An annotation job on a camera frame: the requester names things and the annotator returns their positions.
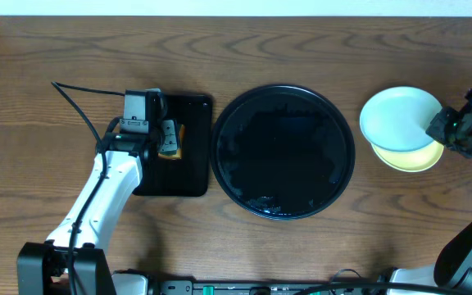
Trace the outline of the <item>orange green scrub sponge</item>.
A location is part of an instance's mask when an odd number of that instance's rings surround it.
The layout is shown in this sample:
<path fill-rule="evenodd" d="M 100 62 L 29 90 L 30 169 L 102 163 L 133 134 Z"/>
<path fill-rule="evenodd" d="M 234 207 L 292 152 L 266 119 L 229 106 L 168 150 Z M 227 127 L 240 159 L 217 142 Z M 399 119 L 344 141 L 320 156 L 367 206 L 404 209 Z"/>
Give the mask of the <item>orange green scrub sponge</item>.
<path fill-rule="evenodd" d="M 158 156 L 166 160 L 181 159 L 185 127 L 177 124 L 174 128 L 174 133 L 170 134 L 170 126 L 168 125 L 164 128 L 164 131 L 165 139 L 158 152 Z"/>

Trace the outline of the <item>yellow plate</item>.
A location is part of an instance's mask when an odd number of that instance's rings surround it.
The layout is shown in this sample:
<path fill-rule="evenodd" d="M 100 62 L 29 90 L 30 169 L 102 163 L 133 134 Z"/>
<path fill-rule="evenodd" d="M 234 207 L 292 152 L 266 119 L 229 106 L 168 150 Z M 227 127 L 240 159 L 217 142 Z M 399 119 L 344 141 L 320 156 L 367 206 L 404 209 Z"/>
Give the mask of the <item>yellow plate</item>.
<path fill-rule="evenodd" d="M 391 152 L 372 144 L 375 155 L 395 170 L 417 173 L 428 170 L 442 157 L 444 146 L 433 141 L 428 146 L 413 152 Z"/>

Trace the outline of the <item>light blue plate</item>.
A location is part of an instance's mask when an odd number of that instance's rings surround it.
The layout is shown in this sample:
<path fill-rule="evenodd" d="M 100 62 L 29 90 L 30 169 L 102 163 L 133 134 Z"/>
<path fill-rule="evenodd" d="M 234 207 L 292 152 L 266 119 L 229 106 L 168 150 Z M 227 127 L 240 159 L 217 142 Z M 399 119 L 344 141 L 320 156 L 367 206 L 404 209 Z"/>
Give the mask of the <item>light blue plate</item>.
<path fill-rule="evenodd" d="M 378 148 L 413 152 L 433 142 L 426 129 L 441 110 L 437 98 L 420 88 L 387 88 L 363 106 L 360 128 L 365 138 Z"/>

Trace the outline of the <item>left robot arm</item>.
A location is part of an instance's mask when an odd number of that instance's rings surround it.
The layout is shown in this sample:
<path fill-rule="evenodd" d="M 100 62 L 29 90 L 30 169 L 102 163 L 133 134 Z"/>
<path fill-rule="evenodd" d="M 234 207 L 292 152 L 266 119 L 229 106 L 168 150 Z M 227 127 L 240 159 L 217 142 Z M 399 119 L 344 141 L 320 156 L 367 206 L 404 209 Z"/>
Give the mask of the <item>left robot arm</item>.
<path fill-rule="evenodd" d="M 115 118 L 97 142 L 91 175 L 65 219 L 43 243 L 26 243 L 17 257 L 21 294 L 154 294 L 157 284 L 136 270 L 112 273 L 106 259 L 112 234 L 150 162 L 179 155 L 184 134 L 174 120 Z"/>

